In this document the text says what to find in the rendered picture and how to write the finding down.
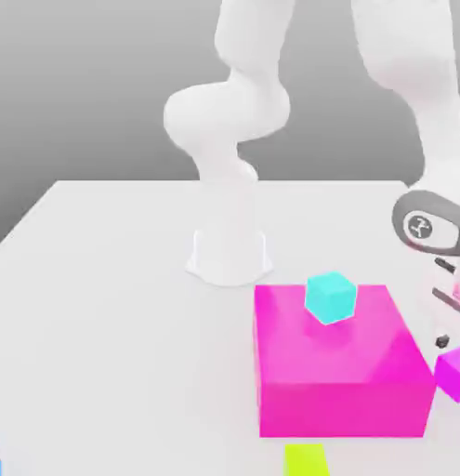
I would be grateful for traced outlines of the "small yellow-green cube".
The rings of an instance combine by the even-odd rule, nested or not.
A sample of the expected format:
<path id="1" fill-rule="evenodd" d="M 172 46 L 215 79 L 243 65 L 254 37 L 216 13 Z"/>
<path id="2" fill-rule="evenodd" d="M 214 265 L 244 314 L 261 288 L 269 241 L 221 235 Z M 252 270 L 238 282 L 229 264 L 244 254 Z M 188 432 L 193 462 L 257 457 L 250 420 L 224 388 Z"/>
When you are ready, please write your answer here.
<path id="1" fill-rule="evenodd" d="M 287 444 L 283 476 L 330 476 L 323 445 Z"/>

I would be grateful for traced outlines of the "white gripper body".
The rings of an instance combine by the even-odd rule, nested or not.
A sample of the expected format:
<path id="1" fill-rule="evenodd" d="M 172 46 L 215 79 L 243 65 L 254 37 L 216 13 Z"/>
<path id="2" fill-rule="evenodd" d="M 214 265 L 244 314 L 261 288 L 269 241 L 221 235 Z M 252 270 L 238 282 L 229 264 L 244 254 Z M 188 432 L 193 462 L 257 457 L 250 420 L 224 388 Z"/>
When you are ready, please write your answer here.
<path id="1" fill-rule="evenodd" d="M 453 295 L 454 279 L 450 273 L 436 273 L 429 296 L 439 326 L 449 335 L 460 336 L 460 310 Z"/>

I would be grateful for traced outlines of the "small magenta cube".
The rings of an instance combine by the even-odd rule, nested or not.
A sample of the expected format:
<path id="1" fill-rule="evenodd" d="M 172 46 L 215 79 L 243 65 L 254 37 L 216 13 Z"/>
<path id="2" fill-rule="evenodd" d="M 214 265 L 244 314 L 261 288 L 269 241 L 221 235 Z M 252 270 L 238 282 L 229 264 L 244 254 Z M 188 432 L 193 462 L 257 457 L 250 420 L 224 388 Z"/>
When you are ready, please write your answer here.
<path id="1" fill-rule="evenodd" d="M 434 377 L 437 385 L 460 403 L 460 347 L 438 356 Z"/>

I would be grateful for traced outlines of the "large pink box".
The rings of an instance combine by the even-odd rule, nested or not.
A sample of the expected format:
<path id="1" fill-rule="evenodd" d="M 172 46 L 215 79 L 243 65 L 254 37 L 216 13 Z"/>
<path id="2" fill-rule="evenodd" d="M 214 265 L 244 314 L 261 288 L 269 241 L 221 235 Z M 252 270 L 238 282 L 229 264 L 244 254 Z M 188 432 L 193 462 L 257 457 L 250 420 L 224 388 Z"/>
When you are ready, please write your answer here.
<path id="1" fill-rule="evenodd" d="M 388 289 L 360 286 L 354 316 L 328 325 L 304 297 L 301 284 L 254 291 L 260 436 L 423 436 L 435 379 Z"/>

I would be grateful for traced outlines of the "small cyan cube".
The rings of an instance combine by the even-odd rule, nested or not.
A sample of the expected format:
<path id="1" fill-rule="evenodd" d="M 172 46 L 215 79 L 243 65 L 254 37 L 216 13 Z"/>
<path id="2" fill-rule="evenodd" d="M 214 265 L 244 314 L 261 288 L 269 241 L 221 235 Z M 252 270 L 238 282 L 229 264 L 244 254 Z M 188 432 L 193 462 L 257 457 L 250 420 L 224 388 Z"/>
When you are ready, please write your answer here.
<path id="1" fill-rule="evenodd" d="M 337 271 L 311 276 L 307 280 L 305 308 L 321 324 L 329 325 L 355 314 L 358 287 Z"/>

